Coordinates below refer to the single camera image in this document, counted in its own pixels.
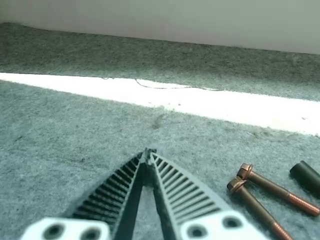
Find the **carpet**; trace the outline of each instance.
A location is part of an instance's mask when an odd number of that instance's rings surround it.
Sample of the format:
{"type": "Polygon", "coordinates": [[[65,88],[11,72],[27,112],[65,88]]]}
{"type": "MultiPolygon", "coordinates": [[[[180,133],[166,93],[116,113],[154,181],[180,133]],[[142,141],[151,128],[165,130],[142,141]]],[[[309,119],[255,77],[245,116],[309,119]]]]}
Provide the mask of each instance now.
{"type": "MultiPolygon", "coordinates": [[[[0,24],[0,73],[146,79],[241,93],[320,101],[320,55],[209,46],[0,24]]],[[[320,138],[0,80],[0,239],[62,213],[78,196],[145,147],[156,145],[270,239],[230,197],[243,162],[320,205],[289,177],[305,160],[320,172],[320,138]]],[[[249,184],[299,240],[320,236],[320,219],[249,184]]],[[[162,240],[152,189],[144,188],[135,240],[162,240]]]]}

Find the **bolt thread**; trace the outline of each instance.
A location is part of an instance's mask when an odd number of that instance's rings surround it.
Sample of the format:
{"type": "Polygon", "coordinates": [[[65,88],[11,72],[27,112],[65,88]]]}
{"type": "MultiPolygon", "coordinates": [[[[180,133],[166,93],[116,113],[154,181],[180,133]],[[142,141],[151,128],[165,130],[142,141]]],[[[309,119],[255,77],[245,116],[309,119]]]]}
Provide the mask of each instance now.
{"type": "Polygon", "coordinates": [[[283,227],[277,222],[274,222],[272,224],[271,229],[281,240],[294,240],[289,235],[289,233],[287,233],[287,231],[284,230],[283,227]]]}
{"type": "Polygon", "coordinates": [[[308,212],[309,214],[313,215],[313,216],[319,216],[320,215],[320,208],[301,199],[300,197],[290,193],[288,198],[289,202],[291,202],[292,204],[294,204],[295,206],[305,210],[306,212],[308,212]]]}

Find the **sunlight patch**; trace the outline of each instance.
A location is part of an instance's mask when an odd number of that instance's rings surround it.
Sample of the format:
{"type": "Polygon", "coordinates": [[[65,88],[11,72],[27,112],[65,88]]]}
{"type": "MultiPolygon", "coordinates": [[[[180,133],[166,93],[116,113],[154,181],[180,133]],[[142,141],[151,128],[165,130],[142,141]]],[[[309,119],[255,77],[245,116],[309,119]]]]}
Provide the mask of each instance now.
{"type": "Polygon", "coordinates": [[[0,73],[0,80],[234,123],[320,135],[320,102],[143,79],[0,73]]]}

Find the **black rubber tube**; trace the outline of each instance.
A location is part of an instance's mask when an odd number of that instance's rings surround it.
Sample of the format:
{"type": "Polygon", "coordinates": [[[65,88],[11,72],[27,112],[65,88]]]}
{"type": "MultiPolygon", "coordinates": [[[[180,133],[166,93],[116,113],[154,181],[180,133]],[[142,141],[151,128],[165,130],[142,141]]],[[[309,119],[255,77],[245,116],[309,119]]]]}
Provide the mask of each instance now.
{"type": "Polygon", "coordinates": [[[301,161],[291,168],[290,173],[301,186],[320,199],[320,174],[316,170],[305,161],[301,161]]]}

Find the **copper bolt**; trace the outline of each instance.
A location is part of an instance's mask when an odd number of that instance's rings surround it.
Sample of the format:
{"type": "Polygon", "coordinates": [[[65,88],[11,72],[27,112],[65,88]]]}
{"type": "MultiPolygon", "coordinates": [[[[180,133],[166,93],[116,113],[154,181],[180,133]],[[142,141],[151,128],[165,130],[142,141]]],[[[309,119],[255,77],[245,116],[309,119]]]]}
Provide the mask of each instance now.
{"type": "Polygon", "coordinates": [[[274,217],[265,209],[265,207],[246,189],[244,183],[246,180],[242,180],[240,177],[232,179],[227,188],[231,194],[239,194],[244,201],[250,206],[250,209],[258,216],[260,220],[268,228],[274,232],[281,240],[293,240],[289,233],[274,219],[274,217]]]}
{"type": "Polygon", "coordinates": [[[237,175],[241,177],[243,180],[250,180],[251,182],[259,185],[260,187],[270,191],[271,193],[277,195],[279,198],[284,199],[296,207],[304,210],[305,212],[313,215],[319,216],[320,215],[320,208],[313,205],[310,202],[298,197],[294,193],[288,191],[287,189],[283,188],[275,184],[274,182],[270,181],[269,179],[259,175],[258,173],[252,171],[253,165],[249,165],[243,163],[240,170],[238,171],[237,175]]]}

